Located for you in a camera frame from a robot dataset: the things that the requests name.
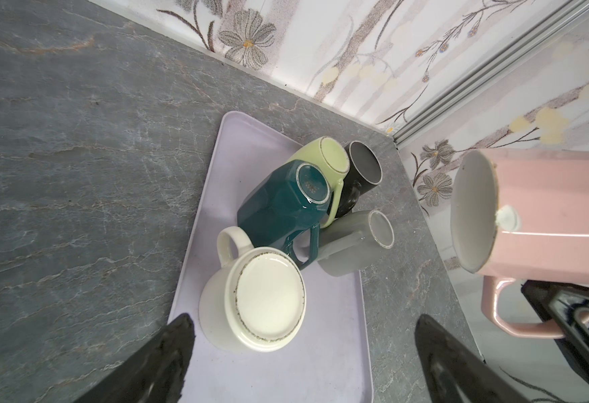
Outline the grey mug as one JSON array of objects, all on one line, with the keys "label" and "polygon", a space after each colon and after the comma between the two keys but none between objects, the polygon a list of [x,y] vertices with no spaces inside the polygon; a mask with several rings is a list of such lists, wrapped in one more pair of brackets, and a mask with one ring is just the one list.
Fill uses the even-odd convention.
[{"label": "grey mug", "polygon": [[348,213],[321,230],[316,261],[327,274],[340,277],[368,268],[394,242],[392,224],[381,211]]}]

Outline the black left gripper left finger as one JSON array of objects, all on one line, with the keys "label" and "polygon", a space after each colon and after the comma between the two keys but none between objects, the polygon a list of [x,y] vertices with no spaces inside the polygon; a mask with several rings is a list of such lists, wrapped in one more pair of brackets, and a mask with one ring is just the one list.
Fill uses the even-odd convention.
[{"label": "black left gripper left finger", "polygon": [[194,345],[194,321],[183,313],[77,401],[177,402]]}]

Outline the light green mug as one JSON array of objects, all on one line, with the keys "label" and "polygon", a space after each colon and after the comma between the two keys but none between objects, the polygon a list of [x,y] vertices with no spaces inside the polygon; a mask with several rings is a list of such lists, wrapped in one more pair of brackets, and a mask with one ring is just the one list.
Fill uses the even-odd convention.
[{"label": "light green mug", "polygon": [[327,212],[327,220],[321,224],[321,228],[327,228],[336,218],[344,180],[351,167],[348,154],[338,141],[323,136],[304,145],[287,162],[295,160],[316,165],[328,181],[332,191],[331,206]]}]

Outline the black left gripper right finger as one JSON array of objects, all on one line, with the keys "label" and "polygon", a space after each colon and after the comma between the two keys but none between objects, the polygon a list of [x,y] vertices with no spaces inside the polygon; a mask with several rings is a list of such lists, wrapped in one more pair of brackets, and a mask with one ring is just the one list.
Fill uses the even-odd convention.
[{"label": "black left gripper right finger", "polygon": [[428,314],[418,318],[415,345],[433,402],[527,401]]}]

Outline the pink mug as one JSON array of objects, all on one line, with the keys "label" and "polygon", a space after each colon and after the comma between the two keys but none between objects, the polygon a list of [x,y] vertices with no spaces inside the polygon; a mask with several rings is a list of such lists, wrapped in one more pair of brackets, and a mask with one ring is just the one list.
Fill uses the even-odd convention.
[{"label": "pink mug", "polygon": [[518,338],[562,338],[553,321],[502,319],[499,299],[516,280],[589,286],[589,152],[468,152],[454,180],[451,234],[460,266],[483,278],[490,322]]}]

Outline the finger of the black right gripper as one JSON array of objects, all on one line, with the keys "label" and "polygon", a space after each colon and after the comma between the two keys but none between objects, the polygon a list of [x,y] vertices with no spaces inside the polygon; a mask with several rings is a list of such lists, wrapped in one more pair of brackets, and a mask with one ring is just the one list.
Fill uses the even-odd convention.
[{"label": "finger of the black right gripper", "polygon": [[572,370],[589,384],[589,288],[528,280],[521,293],[541,320],[553,320],[563,332],[556,344]]}]

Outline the cream white mug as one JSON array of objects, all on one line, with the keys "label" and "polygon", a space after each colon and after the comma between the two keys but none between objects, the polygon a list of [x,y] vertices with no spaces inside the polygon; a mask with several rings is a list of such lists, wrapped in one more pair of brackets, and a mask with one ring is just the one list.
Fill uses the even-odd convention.
[{"label": "cream white mug", "polygon": [[220,269],[200,296],[199,320],[217,349],[272,353],[299,332],[306,312],[303,277],[292,259],[271,247],[256,247],[239,227],[217,238]]}]

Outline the dark teal mug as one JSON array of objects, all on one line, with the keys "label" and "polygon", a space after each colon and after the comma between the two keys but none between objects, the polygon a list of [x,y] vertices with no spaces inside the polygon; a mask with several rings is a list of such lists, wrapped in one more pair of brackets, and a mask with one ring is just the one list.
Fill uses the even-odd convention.
[{"label": "dark teal mug", "polygon": [[[281,250],[303,270],[317,259],[321,220],[330,199],[331,189],[317,166],[289,161],[248,195],[237,211],[237,226],[254,246]],[[309,258],[303,262],[294,251],[294,240],[306,231]]]}]

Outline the black mug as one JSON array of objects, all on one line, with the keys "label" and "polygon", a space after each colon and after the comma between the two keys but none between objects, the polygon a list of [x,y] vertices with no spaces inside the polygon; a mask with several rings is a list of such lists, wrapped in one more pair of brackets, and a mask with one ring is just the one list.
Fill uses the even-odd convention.
[{"label": "black mug", "polygon": [[366,144],[354,140],[345,147],[345,151],[351,166],[344,179],[336,218],[353,210],[359,197],[378,186],[383,179],[379,159]]}]

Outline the lavender plastic tray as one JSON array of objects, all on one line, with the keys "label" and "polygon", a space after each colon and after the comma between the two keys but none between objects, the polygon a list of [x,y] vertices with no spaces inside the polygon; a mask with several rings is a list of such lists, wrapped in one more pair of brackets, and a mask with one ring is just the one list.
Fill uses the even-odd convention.
[{"label": "lavender plastic tray", "polygon": [[[215,241],[236,221],[251,191],[299,144],[247,114],[224,115],[183,260],[170,317],[197,317],[200,295],[220,268]],[[302,276],[308,307],[295,339],[274,353],[217,349],[201,330],[182,391],[184,402],[370,402],[373,377],[360,275]]]}]

